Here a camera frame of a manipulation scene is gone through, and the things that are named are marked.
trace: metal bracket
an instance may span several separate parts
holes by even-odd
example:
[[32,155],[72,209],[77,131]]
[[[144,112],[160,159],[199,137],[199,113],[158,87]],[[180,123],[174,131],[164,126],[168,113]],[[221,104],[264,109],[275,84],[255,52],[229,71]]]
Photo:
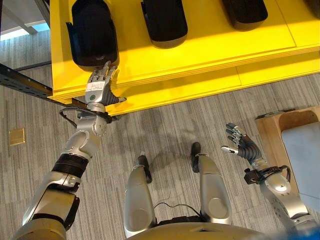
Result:
[[0,64],[0,85],[61,106],[87,108],[87,104],[74,98],[72,98],[71,104],[63,104],[49,99],[48,97],[53,95],[51,87],[33,80],[3,64]]

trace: yellow shelf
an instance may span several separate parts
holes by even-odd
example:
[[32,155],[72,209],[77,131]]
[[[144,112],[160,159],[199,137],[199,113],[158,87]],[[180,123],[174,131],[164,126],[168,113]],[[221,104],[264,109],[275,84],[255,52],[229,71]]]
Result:
[[127,96],[127,101],[108,106],[106,110],[112,116],[126,114],[319,72],[319,52],[305,53],[276,62],[266,60],[143,86],[118,88],[115,94]]
[[[50,1],[53,76],[53,96],[50,98],[65,104],[70,103],[71,98],[85,94],[91,74],[72,60],[66,22],[72,21],[74,2]],[[276,67],[274,64],[287,66],[289,56],[297,61],[297,65],[305,67],[293,76],[304,71],[311,73],[310,66],[306,66],[303,59],[300,62],[299,56],[307,53],[313,56],[320,51],[320,20],[313,16],[304,0],[264,0],[268,19],[257,29],[247,32],[232,28],[220,0],[183,0],[188,35],[182,45],[172,49],[152,46],[141,0],[106,2],[113,16],[119,47],[119,71],[112,89],[128,97],[124,106],[132,104],[128,110],[112,108],[114,114],[286,79],[289,75],[284,73],[282,76],[279,72],[275,73],[276,78],[266,77],[267,73],[247,76],[251,69],[263,68],[267,63],[271,68]],[[239,82],[231,77],[235,70],[243,71],[243,74],[236,74]],[[183,90],[184,97],[172,95],[174,89]],[[153,93],[157,93],[158,101],[153,102],[153,99],[143,106],[138,104],[147,98],[144,96],[153,96]]]
[[320,20],[305,0],[277,0],[277,4],[298,47],[320,44]]

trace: black foot model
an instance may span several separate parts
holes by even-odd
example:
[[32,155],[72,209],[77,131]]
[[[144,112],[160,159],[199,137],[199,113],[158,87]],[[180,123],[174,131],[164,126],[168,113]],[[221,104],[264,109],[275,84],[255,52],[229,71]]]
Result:
[[191,147],[191,167],[194,173],[199,173],[199,156],[201,153],[201,145],[199,142],[194,142]]
[[138,157],[138,164],[144,166],[144,172],[146,177],[146,183],[150,184],[152,182],[151,172],[149,170],[148,159],[145,155],[141,155]]

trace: black cable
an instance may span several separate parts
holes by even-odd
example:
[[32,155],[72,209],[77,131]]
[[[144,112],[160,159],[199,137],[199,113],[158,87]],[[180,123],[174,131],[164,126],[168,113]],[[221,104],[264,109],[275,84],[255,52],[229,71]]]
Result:
[[61,117],[63,117],[65,120],[67,120],[69,123],[71,123],[75,128],[77,128],[77,124],[72,121],[70,118],[67,117],[67,115],[64,114],[65,111],[80,111],[80,109],[84,109],[84,108],[80,108],[80,107],[68,107],[68,108],[64,108],[64,109],[61,109],[59,111],[59,114]]
[[175,208],[175,207],[178,207],[178,206],[185,206],[185,207],[188,207],[190,209],[192,209],[197,215],[199,218],[203,219],[203,217],[201,216],[201,214],[195,210],[192,206],[188,205],[188,204],[177,204],[177,205],[174,205],[174,206],[171,206],[169,205],[168,203],[164,202],[164,201],[161,201],[159,202],[158,204],[156,204],[153,208],[155,209],[156,207],[158,207],[160,204],[164,204],[164,205],[167,205],[169,208]]
[[288,167],[287,165],[282,165],[279,167],[279,170],[275,170],[273,172],[266,172],[264,174],[269,174],[267,176],[262,176],[259,181],[257,183],[261,183],[263,181],[265,181],[267,178],[271,177],[272,175],[274,174],[278,174],[278,173],[282,173],[282,171],[286,169],[286,179],[288,180],[288,182],[290,183],[291,181],[291,170],[290,170],[290,167]]
[[64,114],[64,112],[66,112],[66,111],[78,111],[78,112],[82,112],[82,113],[89,113],[92,116],[99,116],[99,117],[104,118],[107,121],[107,123],[111,123],[111,121],[112,121],[111,117],[108,115],[107,112],[105,112],[105,113],[94,112],[94,111],[90,111],[89,109],[86,109],[84,107],[67,107],[67,108],[61,109],[59,111],[59,114],[61,115],[61,117],[66,119],[75,128],[77,128],[77,124],[74,121],[72,121],[70,118],[68,118],[67,115]]

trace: robot leg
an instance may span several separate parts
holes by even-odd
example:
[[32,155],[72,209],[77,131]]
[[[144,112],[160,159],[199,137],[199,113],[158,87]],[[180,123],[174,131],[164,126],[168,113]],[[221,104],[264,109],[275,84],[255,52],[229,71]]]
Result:
[[124,196],[124,231],[127,238],[156,225],[147,182],[151,182],[148,161],[145,156],[140,156],[138,165],[130,174]]
[[192,169],[200,174],[201,215],[209,223],[231,224],[230,199],[215,162],[201,153],[198,142],[192,145]]

